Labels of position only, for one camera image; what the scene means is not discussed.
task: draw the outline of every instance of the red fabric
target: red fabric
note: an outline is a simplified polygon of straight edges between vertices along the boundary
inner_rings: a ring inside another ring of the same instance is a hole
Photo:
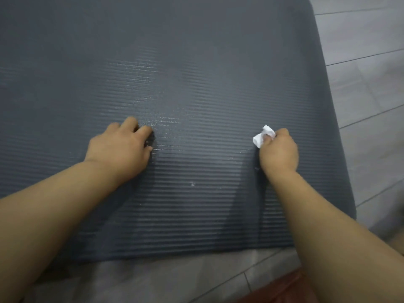
[[[306,275],[295,270],[250,293],[238,303],[319,303]]]

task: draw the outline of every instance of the exercise mat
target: exercise mat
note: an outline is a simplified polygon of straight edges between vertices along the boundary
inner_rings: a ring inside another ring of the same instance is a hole
[[[0,5],[2,196],[82,161],[111,122],[154,128],[146,171],[59,260],[292,246],[252,141],[265,124],[290,130],[302,176],[355,216],[309,0]]]

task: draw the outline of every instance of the person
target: person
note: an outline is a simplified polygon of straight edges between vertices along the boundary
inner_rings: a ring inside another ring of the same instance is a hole
[[[112,123],[91,139],[83,162],[0,200],[0,302],[18,302],[79,222],[146,168],[151,133],[134,117]],[[259,156],[318,299],[403,302],[404,257],[296,172],[298,148],[288,130],[265,137]]]

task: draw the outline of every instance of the floor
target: floor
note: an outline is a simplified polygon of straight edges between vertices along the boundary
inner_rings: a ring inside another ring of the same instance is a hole
[[[404,0],[311,0],[357,205],[380,236],[404,207]],[[299,266],[293,249],[71,267],[26,302],[231,302]]]

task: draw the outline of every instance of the crumpled paper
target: crumpled paper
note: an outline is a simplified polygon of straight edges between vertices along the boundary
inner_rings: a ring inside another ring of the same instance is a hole
[[[254,136],[252,142],[256,145],[257,148],[261,148],[262,144],[264,143],[264,135],[270,136],[272,139],[275,138],[276,133],[273,129],[271,129],[268,125],[263,127],[263,130],[257,136]]]

